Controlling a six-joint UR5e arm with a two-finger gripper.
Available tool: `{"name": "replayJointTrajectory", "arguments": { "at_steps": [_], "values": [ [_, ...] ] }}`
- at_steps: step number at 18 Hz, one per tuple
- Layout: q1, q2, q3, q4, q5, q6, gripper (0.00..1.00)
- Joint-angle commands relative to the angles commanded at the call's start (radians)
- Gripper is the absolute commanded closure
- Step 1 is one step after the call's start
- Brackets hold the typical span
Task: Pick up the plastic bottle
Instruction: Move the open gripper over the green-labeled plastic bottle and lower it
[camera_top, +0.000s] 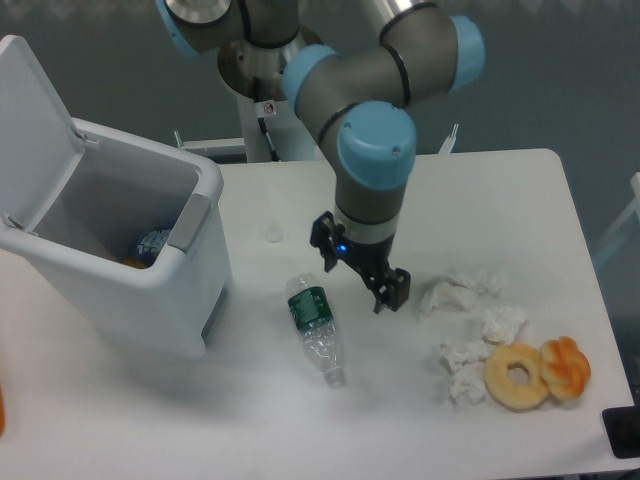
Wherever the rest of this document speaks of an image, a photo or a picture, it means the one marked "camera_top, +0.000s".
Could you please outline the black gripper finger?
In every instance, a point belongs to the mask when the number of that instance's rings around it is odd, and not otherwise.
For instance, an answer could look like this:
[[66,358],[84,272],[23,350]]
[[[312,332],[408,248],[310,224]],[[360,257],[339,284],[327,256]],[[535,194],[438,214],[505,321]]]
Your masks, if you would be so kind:
[[325,272],[330,272],[336,265],[336,253],[332,239],[334,227],[334,217],[329,211],[325,211],[312,224],[310,244],[319,251],[324,261]]
[[375,314],[384,308],[396,312],[409,298],[411,274],[404,269],[384,265],[365,273],[363,280],[375,297]]

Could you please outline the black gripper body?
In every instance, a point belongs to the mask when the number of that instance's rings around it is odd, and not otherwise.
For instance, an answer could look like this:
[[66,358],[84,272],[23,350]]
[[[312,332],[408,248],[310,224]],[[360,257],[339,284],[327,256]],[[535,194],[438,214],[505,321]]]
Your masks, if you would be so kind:
[[369,289],[381,289],[395,278],[389,264],[394,236],[375,243],[356,242],[346,237],[343,225],[330,223],[324,271],[331,271],[339,262],[355,271]]

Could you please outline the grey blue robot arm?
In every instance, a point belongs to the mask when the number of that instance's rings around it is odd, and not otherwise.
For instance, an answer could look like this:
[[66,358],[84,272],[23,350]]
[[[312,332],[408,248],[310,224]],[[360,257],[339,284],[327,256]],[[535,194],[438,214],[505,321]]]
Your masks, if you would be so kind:
[[377,308],[399,309],[410,274],[389,264],[417,133],[407,108],[481,74],[478,27],[433,1],[367,1],[377,45],[346,58],[304,26],[295,1],[160,1],[176,48],[208,51],[235,95],[250,162],[321,153],[336,176],[335,206],[312,226],[326,269],[344,263]]

